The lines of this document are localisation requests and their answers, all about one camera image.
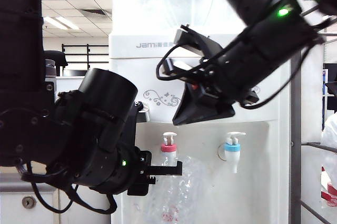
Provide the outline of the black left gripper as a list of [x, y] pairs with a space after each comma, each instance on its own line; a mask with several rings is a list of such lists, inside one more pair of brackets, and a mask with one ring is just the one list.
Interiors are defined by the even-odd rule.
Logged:
[[156, 184], [158, 176], [181, 176], [182, 162], [177, 161], [176, 166], [151, 166], [152, 154], [150, 151], [139, 151], [136, 162], [132, 165], [131, 184], [127, 189], [128, 196], [146, 196], [149, 185]]

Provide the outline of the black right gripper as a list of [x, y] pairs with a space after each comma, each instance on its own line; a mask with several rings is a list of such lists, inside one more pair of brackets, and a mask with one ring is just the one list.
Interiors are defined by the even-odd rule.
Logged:
[[181, 77], [180, 80], [185, 85], [180, 105], [172, 118], [174, 125], [231, 118], [235, 115], [233, 104], [236, 101], [224, 91], [217, 77], [190, 76]]

